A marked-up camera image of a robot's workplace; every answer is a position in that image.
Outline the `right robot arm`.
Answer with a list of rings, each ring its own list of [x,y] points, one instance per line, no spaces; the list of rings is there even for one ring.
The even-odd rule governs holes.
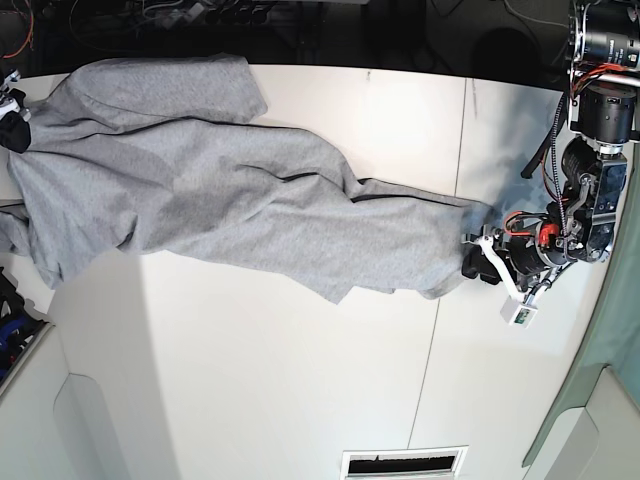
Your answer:
[[[32,46],[34,28],[29,1],[1,2],[1,146],[16,153],[31,143],[31,112],[26,93],[14,86],[21,78],[15,63]]]

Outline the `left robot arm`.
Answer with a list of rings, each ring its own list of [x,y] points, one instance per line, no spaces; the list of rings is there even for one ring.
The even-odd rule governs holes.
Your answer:
[[[462,275],[503,283],[518,300],[550,288],[577,262],[606,258],[627,178],[623,148],[639,140],[638,2],[575,1],[568,29],[568,88],[521,172],[529,179],[542,171],[551,201],[464,239]]]

